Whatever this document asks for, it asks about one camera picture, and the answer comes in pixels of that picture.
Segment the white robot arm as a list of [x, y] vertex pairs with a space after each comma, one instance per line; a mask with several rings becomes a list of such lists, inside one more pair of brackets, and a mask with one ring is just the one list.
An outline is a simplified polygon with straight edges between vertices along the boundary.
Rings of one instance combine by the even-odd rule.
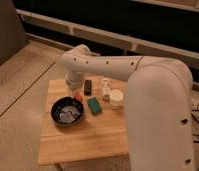
[[124, 113], [131, 171], [195, 171], [190, 92], [192, 74], [179, 60], [154, 56], [93, 56], [85, 45], [65, 52], [71, 87], [85, 72], [126, 83]]

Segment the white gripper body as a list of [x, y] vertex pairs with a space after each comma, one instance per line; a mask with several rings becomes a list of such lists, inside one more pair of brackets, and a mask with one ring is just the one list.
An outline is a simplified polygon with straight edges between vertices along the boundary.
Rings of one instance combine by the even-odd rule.
[[66, 74], [66, 83], [71, 90], [81, 88], [84, 81], [84, 74], [80, 72], [68, 71]]

